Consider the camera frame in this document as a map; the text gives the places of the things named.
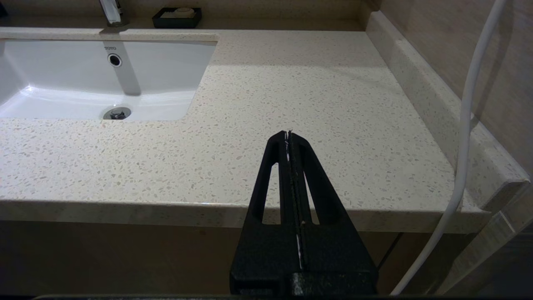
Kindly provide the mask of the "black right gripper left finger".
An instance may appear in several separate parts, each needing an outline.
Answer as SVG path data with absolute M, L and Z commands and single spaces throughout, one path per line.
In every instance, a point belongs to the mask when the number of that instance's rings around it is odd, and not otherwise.
M 280 131 L 266 144 L 230 268 L 233 295 L 287 296 L 291 275 L 300 270 L 286 142 L 287 133 Z M 281 222 L 268 225 L 263 223 L 263 216 L 274 164 L 279 167 Z

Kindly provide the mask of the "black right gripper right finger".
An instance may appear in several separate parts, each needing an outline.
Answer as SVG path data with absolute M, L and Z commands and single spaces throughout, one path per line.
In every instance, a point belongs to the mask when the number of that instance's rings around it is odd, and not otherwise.
M 292 132 L 288 148 L 301 259 L 291 294 L 375 295 L 377 268 L 314 150 Z

